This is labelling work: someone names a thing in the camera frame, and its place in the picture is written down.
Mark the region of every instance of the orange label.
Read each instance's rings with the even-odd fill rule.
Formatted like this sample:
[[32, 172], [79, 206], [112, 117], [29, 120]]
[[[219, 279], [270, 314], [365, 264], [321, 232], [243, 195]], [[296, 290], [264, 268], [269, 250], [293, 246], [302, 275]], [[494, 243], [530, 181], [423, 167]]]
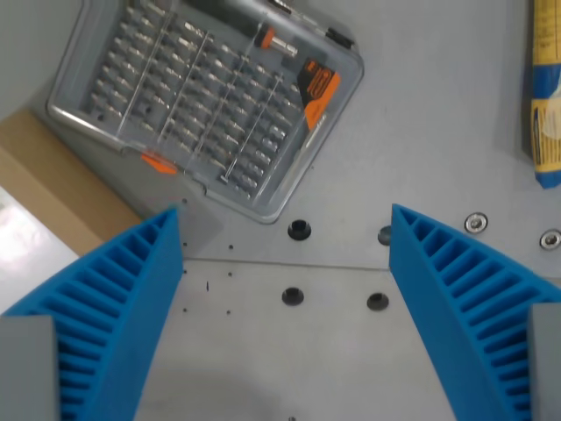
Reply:
[[337, 91], [341, 76], [315, 59], [308, 59], [297, 80], [308, 128], [313, 130]]
[[313, 99], [308, 103], [306, 106], [306, 119], [308, 120], [308, 128], [313, 130], [316, 127], [317, 122], [322, 117], [325, 109], [329, 105], [331, 98], [337, 91], [339, 87], [339, 83], [341, 83], [341, 76], [339, 74], [331, 74], [329, 79], [326, 79], [325, 71], [331, 73], [329, 69], [324, 69], [320, 72], [317, 72], [316, 78], [318, 81], [314, 87], [310, 85], [312, 89], [309, 93]]
[[153, 156], [142, 155], [142, 160], [162, 174], [177, 174], [177, 167], [163, 158], [155, 158]]

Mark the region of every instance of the mounting hole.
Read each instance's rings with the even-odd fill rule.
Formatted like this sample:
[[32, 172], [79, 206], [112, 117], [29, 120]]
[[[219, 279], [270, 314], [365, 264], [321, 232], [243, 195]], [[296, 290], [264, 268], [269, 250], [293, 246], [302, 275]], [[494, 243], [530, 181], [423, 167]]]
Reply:
[[383, 246], [389, 246], [392, 240], [392, 226], [386, 225], [378, 232], [378, 241]]
[[290, 307], [302, 304], [304, 293], [298, 288], [288, 288], [282, 293], [282, 302]]
[[489, 223], [485, 213], [474, 212], [465, 219], [464, 229], [470, 234], [483, 232]]
[[312, 227], [303, 219], [295, 220], [288, 227], [288, 236], [295, 241], [304, 241], [312, 235]]
[[368, 297], [366, 300], [366, 306], [372, 311], [382, 311], [385, 310], [389, 305], [389, 299], [386, 294], [381, 292], [376, 292]]
[[561, 246], [561, 232], [559, 230], [548, 230], [540, 238], [540, 247], [543, 250], [555, 250]]

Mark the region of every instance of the clear plastic case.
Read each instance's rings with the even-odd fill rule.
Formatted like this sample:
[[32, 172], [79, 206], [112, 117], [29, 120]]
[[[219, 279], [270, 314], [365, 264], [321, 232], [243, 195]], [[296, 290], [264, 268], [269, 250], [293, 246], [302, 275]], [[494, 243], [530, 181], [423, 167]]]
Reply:
[[362, 75], [350, 40], [283, 4], [85, 0], [47, 109], [267, 224]]

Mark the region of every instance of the screw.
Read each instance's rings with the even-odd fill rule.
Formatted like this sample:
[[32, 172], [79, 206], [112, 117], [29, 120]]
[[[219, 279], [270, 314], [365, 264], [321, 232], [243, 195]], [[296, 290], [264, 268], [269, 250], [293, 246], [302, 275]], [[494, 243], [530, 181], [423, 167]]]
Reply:
[[555, 250], [561, 245], [561, 232], [559, 230], [548, 230], [540, 238], [540, 247], [543, 250]]
[[470, 234], [479, 234], [483, 232], [488, 225], [488, 219], [485, 213], [474, 212], [465, 219], [464, 228]]

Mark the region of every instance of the silver bolt head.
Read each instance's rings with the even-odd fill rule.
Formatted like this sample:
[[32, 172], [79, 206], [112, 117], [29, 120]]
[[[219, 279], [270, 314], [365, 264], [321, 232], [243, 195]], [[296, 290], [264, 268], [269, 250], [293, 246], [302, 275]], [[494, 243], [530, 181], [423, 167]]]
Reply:
[[470, 234], [483, 232], [489, 224], [485, 213], [474, 212], [465, 219], [464, 228]]

